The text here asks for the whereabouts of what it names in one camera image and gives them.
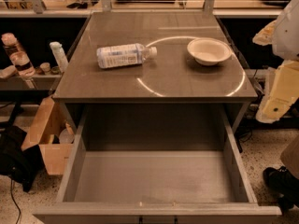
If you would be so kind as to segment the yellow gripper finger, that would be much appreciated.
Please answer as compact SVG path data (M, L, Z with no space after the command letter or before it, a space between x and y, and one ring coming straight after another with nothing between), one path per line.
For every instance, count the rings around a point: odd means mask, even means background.
M285 60L273 73L255 118L261 123L279 121L299 98L299 62Z

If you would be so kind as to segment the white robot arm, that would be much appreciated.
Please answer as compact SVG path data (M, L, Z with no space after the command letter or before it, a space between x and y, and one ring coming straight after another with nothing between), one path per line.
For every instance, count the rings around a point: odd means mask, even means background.
M271 45L273 53L283 59L275 70L273 83L266 85L256 114L258 121L273 123L299 98L299 0L291 0L252 41L261 46Z

